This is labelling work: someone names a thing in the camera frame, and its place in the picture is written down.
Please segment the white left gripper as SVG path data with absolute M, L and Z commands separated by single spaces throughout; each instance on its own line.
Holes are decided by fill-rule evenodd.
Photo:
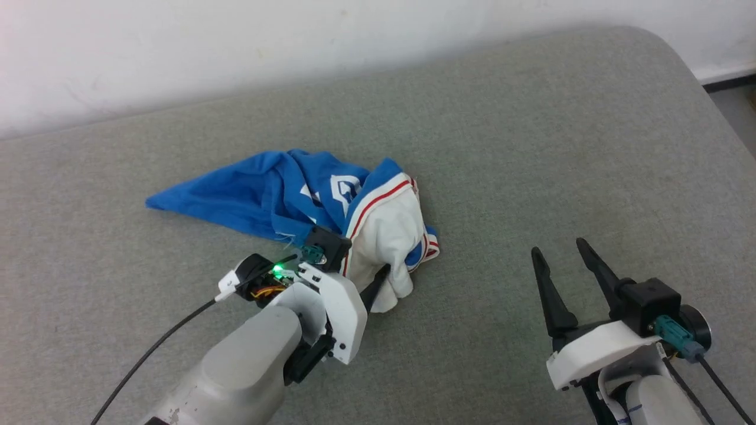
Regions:
M 381 295 L 391 266 L 384 264 L 372 282 L 357 291 L 342 274 L 301 263 L 283 292 L 283 305 L 299 319 L 300 343 L 284 367 L 286 384 L 300 384 L 321 361 L 350 365 L 361 347 L 368 313 L 385 313 L 392 303 Z

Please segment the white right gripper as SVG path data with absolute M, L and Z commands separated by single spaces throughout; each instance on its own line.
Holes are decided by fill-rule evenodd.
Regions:
M 632 278 L 618 278 L 613 269 L 597 254 L 584 238 L 576 239 L 576 246 L 585 267 L 595 276 L 602 295 L 607 301 L 608 317 L 624 320 L 627 304 L 622 287 L 634 285 Z M 545 318 L 546 333 L 552 338 L 563 337 L 578 327 L 578 320 L 567 309 L 551 278 L 550 266 L 540 248 L 532 248 L 532 263 L 535 273 L 541 309 Z M 546 360 L 546 369 L 554 389 L 561 390 L 574 381 L 582 380 L 596 371 L 612 365 L 631 355 L 645 345 L 661 341 L 656 334 L 642 337 L 622 321 L 613 321 L 597 326 L 578 337 Z

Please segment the blue white sports jersey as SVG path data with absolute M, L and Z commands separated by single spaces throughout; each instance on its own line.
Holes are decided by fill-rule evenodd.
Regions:
M 333 269 L 358 291 L 389 268 L 375 313 L 409 296 L 411 272 L 440 253 L 418 183 L 390 158 L 366 169 L 329 152 L 262 152 L 157 192 L 145 205 L 297 247 L 308 244 L 315 228 L 338 234 L 351 246 L 337 254 Z

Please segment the grey fabric sofa seat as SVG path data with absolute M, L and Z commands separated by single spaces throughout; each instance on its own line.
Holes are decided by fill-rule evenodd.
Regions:
M 596 425 L 551 384 L 530 254 L 603 319 L 578 237 L 702 312 L 708 362 L 756 420 L 756 159 L 661 38 L 614 27 L 0 142 L 0 425 L 89 425 L 240 259 L 284 257 L 144 200 L 292 148 L 394 159 L 441 252 L 271 425 Z

